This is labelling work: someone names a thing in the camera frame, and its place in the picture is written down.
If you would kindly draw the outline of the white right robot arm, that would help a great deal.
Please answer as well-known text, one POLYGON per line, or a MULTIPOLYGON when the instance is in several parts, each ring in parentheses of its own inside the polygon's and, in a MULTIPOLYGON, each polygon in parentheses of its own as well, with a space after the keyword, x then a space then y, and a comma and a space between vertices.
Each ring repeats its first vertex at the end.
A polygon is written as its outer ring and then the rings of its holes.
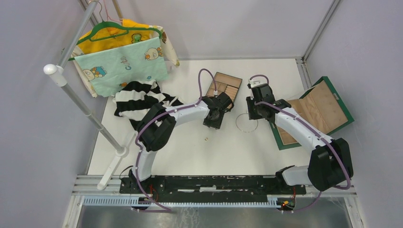
POLYGON ((319 191, 351 188, 354 174, 349 144, 333 139, 306 121, 290 103, 276 100, 268 83, 248 82, 251 95, 246 98, 249 118, 265 119, 286 131, 310 153, 307 166, 289 166, 276 173, 277 192, 286 194, 295 185, 312 185, 319 191))

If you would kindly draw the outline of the green jewelry box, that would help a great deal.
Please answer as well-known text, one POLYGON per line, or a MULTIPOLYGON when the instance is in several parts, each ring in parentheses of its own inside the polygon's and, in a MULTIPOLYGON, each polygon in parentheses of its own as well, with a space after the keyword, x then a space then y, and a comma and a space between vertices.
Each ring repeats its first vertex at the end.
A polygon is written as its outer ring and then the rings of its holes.
POLYGON ((355 121, 327 76, 317 80, 302 95, 296 95, 286 101, 301 117, 328 135, 355 121))

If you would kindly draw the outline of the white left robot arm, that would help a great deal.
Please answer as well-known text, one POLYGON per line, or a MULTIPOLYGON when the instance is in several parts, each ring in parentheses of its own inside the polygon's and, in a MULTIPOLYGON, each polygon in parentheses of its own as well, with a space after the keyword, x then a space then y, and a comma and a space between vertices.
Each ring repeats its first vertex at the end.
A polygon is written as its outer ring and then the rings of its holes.
POLYGON ((226 93, 203 96, 195 102, 179 106, 164 107, 160 103, 153 105, 137 125, 138 135, 134 142, 140 151, 131 171, 134 177, 132 189, 140 194, 149 189, 148 178, 152 175, 156 153, 168 143, 175 127, 203 120, 204 126, 220 129, 224 115, 233 107, 233 100, 226 93))

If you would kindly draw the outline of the green jewelry tray with compartments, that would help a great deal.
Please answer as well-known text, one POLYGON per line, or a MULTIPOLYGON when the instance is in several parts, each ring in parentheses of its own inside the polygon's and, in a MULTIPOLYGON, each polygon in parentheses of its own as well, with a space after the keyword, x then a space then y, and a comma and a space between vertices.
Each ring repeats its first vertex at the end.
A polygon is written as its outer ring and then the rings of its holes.
POLYGON ((227 94, 234 102, 242 83, 242 79, 234 76, 230 76, 224 73, 217 72, 214 76, 215 83, 212 82, 206 96, 214 95, 215 85, 217 86, 218 95, 221 93, 227 94))

